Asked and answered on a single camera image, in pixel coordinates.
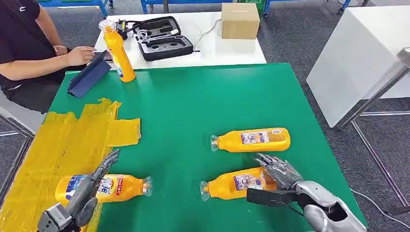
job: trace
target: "robotic arm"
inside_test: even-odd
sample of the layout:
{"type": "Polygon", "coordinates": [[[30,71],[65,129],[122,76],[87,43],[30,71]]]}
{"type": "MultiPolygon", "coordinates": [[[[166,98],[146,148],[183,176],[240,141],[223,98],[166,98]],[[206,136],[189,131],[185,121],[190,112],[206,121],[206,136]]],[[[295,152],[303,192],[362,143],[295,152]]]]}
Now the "robotic arm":
{"type": "Polygon", "coordinates": [[[366,227],[356,218],[347,205],[320,184],[303,180],[287,161],[258,153],[255,159],[276,181],[277,191],[249,188],[247,201],[270,207],[287,206],[304,216],[318,232],[366,232],[366,227]],[[288,203],[297,202],[303,213],[288,203]]]}
{"type": "Polygon", "coordinates": [[[78,186],[67,207],[60,203],[45,210],[37,224],[37,232],[79,232],[91,220],[98,200],[95,197],[108,168],[118,160],[119,150],[108,154],[97,169],[78,186]]]}

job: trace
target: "yellow plastic bottle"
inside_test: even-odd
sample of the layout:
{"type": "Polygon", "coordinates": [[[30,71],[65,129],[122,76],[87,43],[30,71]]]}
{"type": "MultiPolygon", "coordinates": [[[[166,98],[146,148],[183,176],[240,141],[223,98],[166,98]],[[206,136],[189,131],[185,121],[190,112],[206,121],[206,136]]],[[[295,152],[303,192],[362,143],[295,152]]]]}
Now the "yellow plastic bottle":
{"type": "MultiPolygon", "coordinates": [[[[69,175],[57,184],[56,200],[65,205],[86,175],[69,175]]],[[[101,181],[96,197],[98,202],[123,202],[138,195],[151,196],[152,178],[137,179],[131,175],[107,174],[101,181]]]]}
{"type": "Polygon", "coordinates": [[[276,182],[265,174],[262,167],[259,167],[222,174],[213,181],[201,181],[199,184],[203,201],[208,200],[209,197],[224,200],[246,197],[248,187],[276,190],[276,182]]]}
{"type": "Polygon", "coordinates": [[[285,128],[235,130],[223,136],[211,136],[211,149],[229,152],[284,151],[291,145],[291,137],[285,128]]]}
{"type": "Polygon", "coordinates": [[[111,20],[103,20],[98,27],[104,33],[104,40],[107,44],[108,51],[113,57],[113,62],[117,68],[118,75],[123,82],[129,82],[135,79],[135,73],[125,53],[122,37],[118,34],[116,24],[111,20]]]}

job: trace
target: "black carrying case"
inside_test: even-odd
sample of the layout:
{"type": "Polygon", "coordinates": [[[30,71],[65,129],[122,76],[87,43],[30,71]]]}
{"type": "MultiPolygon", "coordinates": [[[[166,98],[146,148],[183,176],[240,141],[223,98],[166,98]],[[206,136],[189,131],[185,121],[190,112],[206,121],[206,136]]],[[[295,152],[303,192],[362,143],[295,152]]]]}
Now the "black carrying case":
{"type": "Polygon", "coordinates": [[[146,61],[179,57],[193,52],[192,43],[181,35],[181,28],[172,16],[146,20],[134,29],[134,33],[142,29],[149,36],[149,41],[138,43],[146,61]],[[171,32],[175,29],[178,32],[172,35],[171,32]]]}

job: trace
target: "cardboard box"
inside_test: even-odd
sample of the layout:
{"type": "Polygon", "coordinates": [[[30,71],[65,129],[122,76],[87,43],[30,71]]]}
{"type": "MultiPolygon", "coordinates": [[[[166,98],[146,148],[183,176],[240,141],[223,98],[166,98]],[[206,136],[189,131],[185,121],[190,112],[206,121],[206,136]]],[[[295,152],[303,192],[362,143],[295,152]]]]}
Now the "cardboard box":
{"type": "Polygon", "coordinates": [[[259,29],[255,3],[222,3],[222,38],[254,40],[259,29]]]}

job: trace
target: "green table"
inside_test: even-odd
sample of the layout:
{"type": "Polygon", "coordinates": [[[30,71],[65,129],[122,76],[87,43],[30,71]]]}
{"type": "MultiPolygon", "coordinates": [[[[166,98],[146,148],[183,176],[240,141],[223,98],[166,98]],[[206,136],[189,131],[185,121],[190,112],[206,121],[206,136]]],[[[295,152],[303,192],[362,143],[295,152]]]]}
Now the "green table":
{"type": "Polygon", "coordinates": [[[303,232],[303,217],[246,199],[201,200],[199,182],[256,167],[251,153],[212,152],[209,137],[232,130],[285,127],[291,146],[270,153],[340,197],[366,224],[289,64],[167,68],[136,71],[120,82],[109,72],[83,99],[67,95],[67,73],[50,111],[74,111],[109,98],[119,119],[141,118],[138,145],[120,149],[110,172],[152,176],[151,197],[105,203],[99,232],[303,232]]]}

